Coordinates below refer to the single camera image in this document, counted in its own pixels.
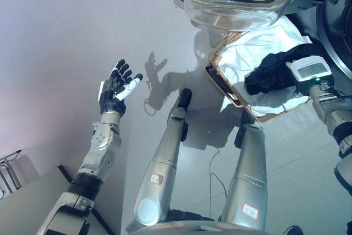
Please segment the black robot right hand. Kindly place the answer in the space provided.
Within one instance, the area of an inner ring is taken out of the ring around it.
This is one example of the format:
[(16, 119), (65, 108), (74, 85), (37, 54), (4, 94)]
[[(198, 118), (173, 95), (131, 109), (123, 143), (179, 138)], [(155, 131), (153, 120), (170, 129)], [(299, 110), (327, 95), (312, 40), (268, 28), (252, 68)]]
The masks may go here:
[(328, 86), (334, 84), (331, 68), (321, 56), (309, 56), (286, 62), (286, 66), (295, 80), (297, 91), (304, 96), (309, 96), (313, 86), (322, 83)]

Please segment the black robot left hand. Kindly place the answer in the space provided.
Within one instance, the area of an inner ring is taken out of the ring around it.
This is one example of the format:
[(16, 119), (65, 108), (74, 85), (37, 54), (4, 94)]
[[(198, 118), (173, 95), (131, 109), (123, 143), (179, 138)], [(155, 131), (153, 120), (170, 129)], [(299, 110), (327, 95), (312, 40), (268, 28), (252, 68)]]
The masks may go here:
[(98, 103), (101, 114), (114, 111), (122, 117), (126, 111), (124, 100), (136, 89), (143, 80), (138, 73), (133, 78), (129, 64), (120, 60), (111, 70), (110, 75), (100, 84)]

